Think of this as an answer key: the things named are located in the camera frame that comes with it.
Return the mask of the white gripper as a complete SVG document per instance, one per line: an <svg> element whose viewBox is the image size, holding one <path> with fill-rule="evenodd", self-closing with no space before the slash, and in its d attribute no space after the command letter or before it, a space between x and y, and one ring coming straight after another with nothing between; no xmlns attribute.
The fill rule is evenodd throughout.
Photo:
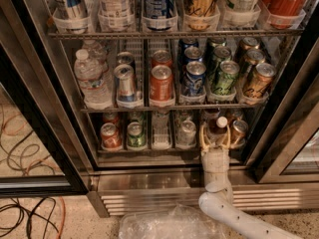
<svg viewBox="0 0 319 239"><path fill-rule="evenodd" d="M201 148L201 163L203 170L208 173L225 173L229 169L229 155L231 132L230 126L226 127L226 135L223 138L221 147L210 148L211 142L207 136L207 123L200 125L199 145Z"/></svg>

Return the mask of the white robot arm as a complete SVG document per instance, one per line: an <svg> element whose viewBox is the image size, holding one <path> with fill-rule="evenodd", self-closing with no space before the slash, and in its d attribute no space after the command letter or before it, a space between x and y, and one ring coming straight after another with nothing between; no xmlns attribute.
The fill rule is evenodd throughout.
<svg viewBox="0 0 319 239"><path fill-rule="evenodd" d="M198 199L200 210L247 239L302 239L295 234L251 216L232 204L232 185L228 178L228 150L214 148L206 135L206 131L207 123L204 122L199 129L205 188L205 192Z"/></svg>

